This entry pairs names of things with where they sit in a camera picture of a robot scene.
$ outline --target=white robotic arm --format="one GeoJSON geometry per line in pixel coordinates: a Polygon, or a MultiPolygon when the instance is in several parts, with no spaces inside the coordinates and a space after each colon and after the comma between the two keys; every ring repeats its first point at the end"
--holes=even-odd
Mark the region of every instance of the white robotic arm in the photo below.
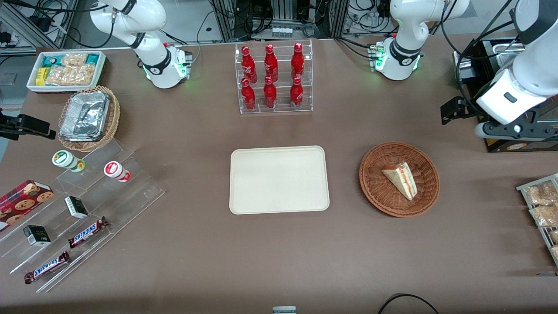
{"type": "Polygon", "coordinates": [[[175,47],[166,47],[155,31],[162,30],[166,12],[157,0],[104,0],[92,8],[108,7],[91,11],[93,24],[107,34],[129,45],[143,62],[147,78],[159,88],[170,88],[190,74],[191,55],[175,47]]]}
{"type": "Polygon", "coordinates": [[[477,99],[491,117],[506,125],[524,112],[558,94],[558,3],[519,0],[515,25],[525,46],[504,66],[492,86],[477,99]]]}
{"type": "Polygon", "coordinates": [[[377,43],[379,51],[374,69],[392,80],[408,78],[419,61],[419,54],[429,35],[426,22],[440,21],[442,12],[454,6],[449,19],[461,16],[469,6],[469,0],[392,0],[389,10],[399,23],[395,39],[388,38],[377,43]]]}

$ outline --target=wicker basket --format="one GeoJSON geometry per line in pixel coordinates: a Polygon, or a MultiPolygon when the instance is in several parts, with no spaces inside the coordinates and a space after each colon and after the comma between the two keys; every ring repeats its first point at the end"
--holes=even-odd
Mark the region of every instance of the wicker basket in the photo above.
{"type": "MultiPolygon", "coordinates": [[[[94,88],[84,89],[83,91],[79,91],[78,93],[85,94],[93,92],[103,92],[110,96],[110,104],[107,112],[107,121],[105,123],[104,135],[97,142],[70,142],[61,139],[59,136],[58,139],[67,149],[88,153],[112,139],[114,137],[114,134],[116,133],[116,129],[118,128],[118,119],[120,118],[120,104],[118,103],[118,99],[116,99],[110,89],[104,86],[95,86],[94,88]]],[[[60,115],[60,119],[58,121],[58,127],[62,127],[62,122],[64,121],[64,117],[66,116],[66,110],[68,110],[70,100],[71,98],[68,99],[68,101],[66,102],[66,106],[64,106],[64,109],[62,109],[62,114],[60,115]]]]}
{"type": "Polygon", "coordinates": [[[360,186],[379,210],[396,217],[413,217],[428,211],[440,194],[436,167],[422,151],[401,142],[386,142],[366,153],[360,164],[360,186]],[[383,169],[406,161],[417,185],[409,201],[382,173],[383,169]]]}

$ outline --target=white tray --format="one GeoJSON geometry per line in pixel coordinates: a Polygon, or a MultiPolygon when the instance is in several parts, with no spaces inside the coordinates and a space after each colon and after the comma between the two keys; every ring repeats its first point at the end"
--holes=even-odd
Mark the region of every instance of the white tray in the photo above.
{"type": "Polygon", "coordinates": [[[230,211],[237,215],[329,207],[324,149],[238,149],[230,156],[230,211]]]}
{"type": "Polygon", "coordinates": [[[33,70],[31,71],[31,75],[29,75],[29,79],[27,80],[27,88],[30,91],[35,93],[64,93],[64,92],[76,92],[86,88],[93,88],[97,86],[101,74],[103,72],[103,67],[105,63],[106,56],[101,51],[98,50],[72,50],[72,51],[49,51],[46,53],[40,53],[37,56],[37,60],[35,60],[35,65],[33,66],[33,70]],[[99,55],[99,59],[97,60],[97,64],[95,65],[95,72],[93,72],[93,78],[91,79],[91,83],[89,85],[71,85],[71,86],[38,86],[35,85],[35,79],[37,78],[37,73],[39,72],[39,68],[42,66],[45,58],[51,56],[59,56],[64,55],[66,53],[79,53],[79,54],[89,54],[89,55],[99,55]]]}

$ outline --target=aluminum foil container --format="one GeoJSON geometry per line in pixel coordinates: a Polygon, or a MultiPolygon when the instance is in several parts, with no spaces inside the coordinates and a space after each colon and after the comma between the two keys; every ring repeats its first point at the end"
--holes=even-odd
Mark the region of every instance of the aluminum foil container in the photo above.
{"type": "Polygon", "coordinates": [[[67,141],[98,141],[103,137],[110,96],[103,92],[74,95],[60,127],[67,141]]]}

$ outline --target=coca-cola bottle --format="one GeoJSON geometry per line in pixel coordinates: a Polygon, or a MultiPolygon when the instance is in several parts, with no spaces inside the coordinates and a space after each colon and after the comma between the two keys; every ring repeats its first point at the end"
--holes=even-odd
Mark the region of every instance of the coca-cola bottle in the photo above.
{"type": "Polygon", "coordinates": [[[295,53],[291,59],[291,75],[294,79],[297,76],[302,77],[304,74],[304,55],[302,54],[302,44],[297,42],[295,44],[295,53]]]}
{"type": "Polygon", "coordinates": [[[277,57],[273,52],[273,45],[266,45],[266,58],[263,61],[266,67],[266,75],[269,75],[274,82],[279,80],[279,68],[277,66],[277,57]]]}
{"type": "Polygon", "coordinates": [[[302,108],[302,93],[304,90],[300,85],[300,77],[297,76],[292,79],[292,86],[291,86],[291,108],[293,110],[299,110],[302,108]]]}
{"type": "Polygon", "coordinates": [[[250,55],[248,46],[243,46],[240,50],[242,52],[242,72],[244,72],[244,77],[250,81],[250,84],[255,84],[258,81],[258,74],[256,74],[254,58],[250,55]]]}
{"type": "Polygon", "coordinates": [[[269,109],[274,109],[277,104],[277,88],[273,84],[273,79],[270,75],[266,76],[266,85],[263,87],[263,95],[266,98],[266,106],[269,109]]]}
{"type": "Polygon", "coordinates": [[[240,81],[242,83],[242,89],[240,93],[242,94],[242,101],[247,111],[256,110],[256,94],[254,89],[250,86],[250,82],[247,78],[242,78],[240,81]]]}

